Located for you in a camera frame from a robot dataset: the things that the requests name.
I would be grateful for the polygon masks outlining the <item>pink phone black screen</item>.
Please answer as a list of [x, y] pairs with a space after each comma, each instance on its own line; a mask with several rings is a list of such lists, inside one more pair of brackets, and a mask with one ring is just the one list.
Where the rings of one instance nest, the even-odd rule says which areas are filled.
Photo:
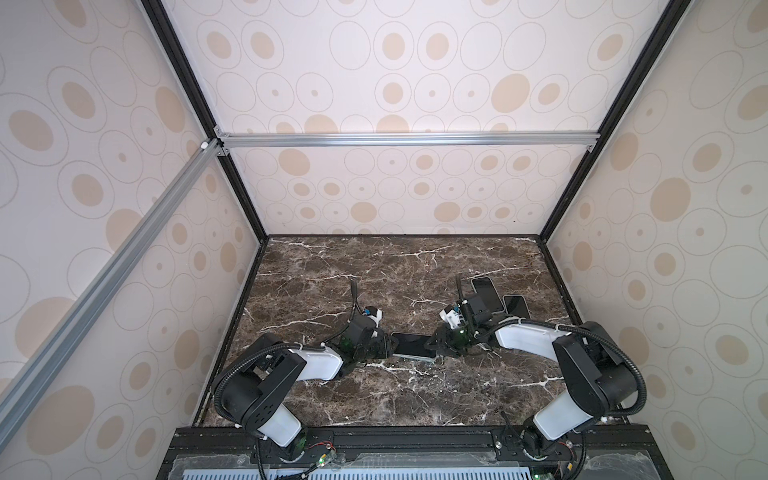
[[504, 295], [503, 303], [508, 317], [530, 319], [527, 301], [522, 295]]

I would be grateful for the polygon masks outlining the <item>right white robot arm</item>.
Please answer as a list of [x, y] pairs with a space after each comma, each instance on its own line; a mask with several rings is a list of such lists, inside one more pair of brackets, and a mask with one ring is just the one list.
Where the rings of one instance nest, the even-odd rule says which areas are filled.
[[645, 406], [640, 368], [596, 322], [562, 325], [491, 312], [477, 294], [440, 312], [442, 324], [426, 342], [458, 358], [475, 345], [520, 350], [558, 364], [565, 390], [524, 424], [521, 439], [542, 449], [603, 417], [626, 417]]

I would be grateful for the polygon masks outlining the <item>dark blue phone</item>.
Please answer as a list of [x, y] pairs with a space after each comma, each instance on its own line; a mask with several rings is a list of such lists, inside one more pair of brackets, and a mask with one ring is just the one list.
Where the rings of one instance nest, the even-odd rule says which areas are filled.
[[495, 285], [490, 277], [475, 277], [471, 280], [471, 284], [474, 291], [479, 295], [480, 299], [483, 301], [486, 309], [489, 312], [505, 312], [505, 305], [499, 297]]

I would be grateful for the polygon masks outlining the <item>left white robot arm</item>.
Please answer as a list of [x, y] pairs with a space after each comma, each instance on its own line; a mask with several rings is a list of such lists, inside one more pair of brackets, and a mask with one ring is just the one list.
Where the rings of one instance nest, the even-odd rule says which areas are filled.
[[354, 312], [340, 332], [317, 345], [262, 335], [215, 378], [216, 412], [251, 436], [299, 448], [305, 429], [285, 398], [298, 382], [338, 380], [361, 364], [393, 356], [399, 340], [380, 327], [381, 317], [375, 308]]

